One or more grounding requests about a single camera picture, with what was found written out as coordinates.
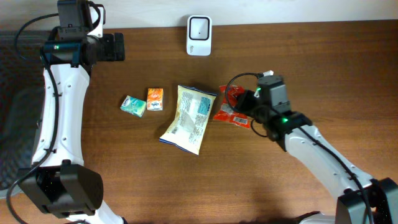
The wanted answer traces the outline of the red snack packet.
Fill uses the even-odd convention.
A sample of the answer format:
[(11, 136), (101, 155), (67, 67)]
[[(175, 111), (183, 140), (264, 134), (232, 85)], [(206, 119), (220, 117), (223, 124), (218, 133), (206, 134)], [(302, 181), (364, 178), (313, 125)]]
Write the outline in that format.
[(237, 96), (244, 93), (242, 86), (231, 85), (228, 93), (225, 95), (226, 85), (220, 86), (220, 92), (223, 93), (223, 101), (218, 112), (213, 116), (214, 120), (231, 123), (242, 128), (249, 129), (250, 124), (248, 117), (244, 114), (233, 111), (230, 107), (234, 107), (237, 103)]

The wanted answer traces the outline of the green tissue pack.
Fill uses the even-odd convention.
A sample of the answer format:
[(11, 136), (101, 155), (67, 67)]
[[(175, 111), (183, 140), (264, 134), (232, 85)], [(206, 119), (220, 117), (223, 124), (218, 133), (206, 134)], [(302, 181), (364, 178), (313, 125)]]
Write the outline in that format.
[(127, 96), (124, 99), (120, 109), (141, 118), (146, 110), (146, 102), (131, 96)]

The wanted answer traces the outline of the orange tissue pack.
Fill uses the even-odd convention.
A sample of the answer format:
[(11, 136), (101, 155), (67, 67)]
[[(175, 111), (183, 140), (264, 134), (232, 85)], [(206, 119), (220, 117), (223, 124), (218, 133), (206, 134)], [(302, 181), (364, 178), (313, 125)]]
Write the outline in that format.
[(149, 88), (147, 92), (147, 110), (163, 110), (164, 90), (162, 88)]

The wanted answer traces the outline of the cream snack bag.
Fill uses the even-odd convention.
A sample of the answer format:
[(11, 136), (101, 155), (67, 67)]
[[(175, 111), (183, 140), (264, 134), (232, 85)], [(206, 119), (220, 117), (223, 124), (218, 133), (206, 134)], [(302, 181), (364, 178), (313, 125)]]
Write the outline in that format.
[(175, 118), (159, 141), (198, 155), (216, 93), (179, 85)]

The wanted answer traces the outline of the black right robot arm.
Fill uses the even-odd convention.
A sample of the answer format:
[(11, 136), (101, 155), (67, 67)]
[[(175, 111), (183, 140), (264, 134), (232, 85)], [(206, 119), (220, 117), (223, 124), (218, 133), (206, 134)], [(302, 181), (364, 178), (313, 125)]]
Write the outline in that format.
[(295, 218), (295, 223), (397, 223), (397, 184), (376, 180), (328, 143), (302, 113), (289, 102), (272, 106), (246, 90), (238, 95), (236, 109), (262, 124), (267, 137), (298, 159), (336, 201), (334, 215), (319, 211)]

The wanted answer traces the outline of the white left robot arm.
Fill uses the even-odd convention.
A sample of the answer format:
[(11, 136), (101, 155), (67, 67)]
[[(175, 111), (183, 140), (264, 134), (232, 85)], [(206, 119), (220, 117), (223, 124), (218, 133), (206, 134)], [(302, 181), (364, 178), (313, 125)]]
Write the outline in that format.
[(122, 33), (49, 40), (40, 49), (45, 99), (31, 168), (19, 188), (44, 214), (72, 223), (125, 223), (103, 200), (103, 180), (84, 166), (81, 122), (93, 65), (125, 59)]

